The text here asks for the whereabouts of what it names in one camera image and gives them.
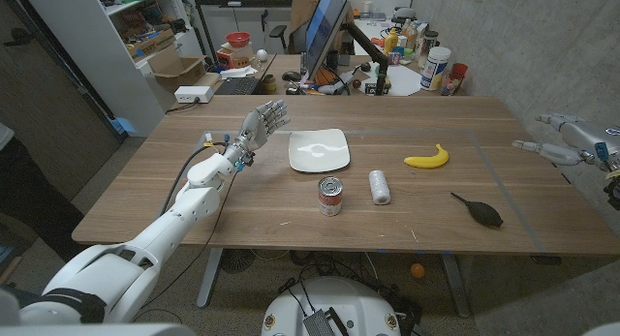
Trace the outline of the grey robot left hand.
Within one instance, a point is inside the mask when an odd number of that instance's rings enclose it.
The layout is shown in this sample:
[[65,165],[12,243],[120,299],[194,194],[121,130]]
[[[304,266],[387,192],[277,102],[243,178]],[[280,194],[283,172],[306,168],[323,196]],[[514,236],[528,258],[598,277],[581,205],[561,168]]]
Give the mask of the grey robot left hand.
[[235,143],[246,152],[260,149],[270,135],[291,121],[286,115],[287,106],[283,100],[256,107],[244,118]]

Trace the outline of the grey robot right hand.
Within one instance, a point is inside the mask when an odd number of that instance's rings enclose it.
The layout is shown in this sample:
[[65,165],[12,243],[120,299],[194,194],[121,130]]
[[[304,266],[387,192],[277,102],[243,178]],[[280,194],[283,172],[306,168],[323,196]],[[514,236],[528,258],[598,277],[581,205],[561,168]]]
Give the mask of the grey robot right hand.
[[513,147],[539,154],[556,165],[576,166],[584,162],[604,171],[619,169],[618,126],[561,113],[542,114],[536,120],[559,132],[567,147],[522,140],[514,140]]

